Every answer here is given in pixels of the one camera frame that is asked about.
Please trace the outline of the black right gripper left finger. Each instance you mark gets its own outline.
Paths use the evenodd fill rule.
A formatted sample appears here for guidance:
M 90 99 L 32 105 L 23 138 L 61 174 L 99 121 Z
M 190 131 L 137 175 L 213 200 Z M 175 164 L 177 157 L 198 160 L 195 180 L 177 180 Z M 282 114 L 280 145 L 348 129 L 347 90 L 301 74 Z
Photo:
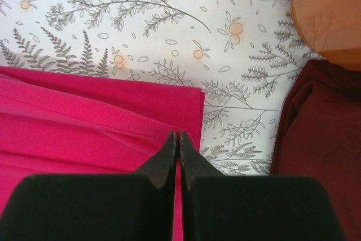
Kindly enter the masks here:
M 2 240 L 172 240 L 177 134 L 130 174 L 35 174 L 12 192 Z

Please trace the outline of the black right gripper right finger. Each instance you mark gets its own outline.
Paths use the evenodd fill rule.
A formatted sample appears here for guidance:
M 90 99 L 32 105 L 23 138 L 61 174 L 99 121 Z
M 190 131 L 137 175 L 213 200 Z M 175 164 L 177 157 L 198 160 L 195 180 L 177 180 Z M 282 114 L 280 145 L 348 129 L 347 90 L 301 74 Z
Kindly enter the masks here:
M 345 240 L 325 188 L 299 176 L 226 176 L 179 142 L 185 240 Z

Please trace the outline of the pink t shirt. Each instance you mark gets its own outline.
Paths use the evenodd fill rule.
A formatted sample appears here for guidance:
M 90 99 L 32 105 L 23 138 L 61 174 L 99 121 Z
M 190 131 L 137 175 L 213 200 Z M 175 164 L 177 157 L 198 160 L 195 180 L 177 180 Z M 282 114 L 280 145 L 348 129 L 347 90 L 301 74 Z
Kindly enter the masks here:
M 171 132 L 198 147 L 198 87 L 1 68 L 1 207 L 33 174 L 130 173 Z

